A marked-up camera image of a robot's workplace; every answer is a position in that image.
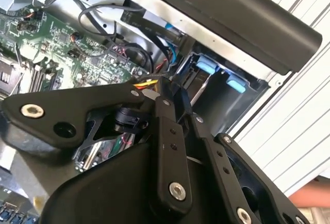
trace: silver rod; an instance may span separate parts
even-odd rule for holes
[[[203,91],[205,90],[210,78],[212,75],[209,75],[205,82],[203,83],[202,87],[199,89],[199,91],[196,93],[196,95],[192,98],[190,101],[191,106],[194,105],[197,102],[197,99],[202,95]]]

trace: black plastic cover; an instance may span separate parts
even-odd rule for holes
[[[300,71],[322,42],[271,0],[163,1],[282,75]]]

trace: white surface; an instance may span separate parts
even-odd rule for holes
[[[209,47],[251,75],[254,75],[256,78],[268,80],[269,76],[272,75],[273,71],[271,69],[162,0],[132,1],[138,3],[151,13],[163,18],[174,27],[189,34],[200,43]]]
[[[323,35],[320,50],[237,136],[290,195],[330,167],[329,0],[273,0]]]

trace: gray cable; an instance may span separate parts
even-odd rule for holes
[[[82,10],[86,10],[86,7],[84,6],[84,4],[80,1],[80,0],[73,0],[74,3],[76,3],[76,5]],[[86,13],[86,17],[87,19],[92,23],[92,25],[102,34],[104,35],[108,35],[104,29],[100,26],[100,24],[98,23],[98,21],[95,20],[95,18],[93,17],[92,14],[90,14],[89,12]]]
[[[108,36],[107,33],[104,34],[104,33],[99,33],[99,32],[93,32],[93,31],[87,29],[86,27],[84,27],[81,23],[81,18],[83,17],[83,15],[86,15],[87,13],[89,13],[91,11],[96,11],[97,9],[102,8],[102,7],[113,8],[113,9],[121,9],[121,10],[126,10],[126,11],[141,11],[141,10],[143,10],[143,8],[118,6],[118,5],[114,5],[114,4],[99,4],[99,5],[94,5],[94,6],[88,7],[85,10],[83,10],[78,16],[78,22],[81,24],[81,26],[84,30],[86,30],[89,33],[94,34],[94,35]]]

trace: black panel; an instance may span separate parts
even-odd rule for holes
[[[322,42],[271,0],[164,1],[282,75],[301,70]]]
[[[213,75],[193,106],[193,111],[203,117],[213,135],[227,132],[267,90],[264,83],[258,90],[247,87],[244,93],[239,93],[226,83],[227,79],[228,74]]]

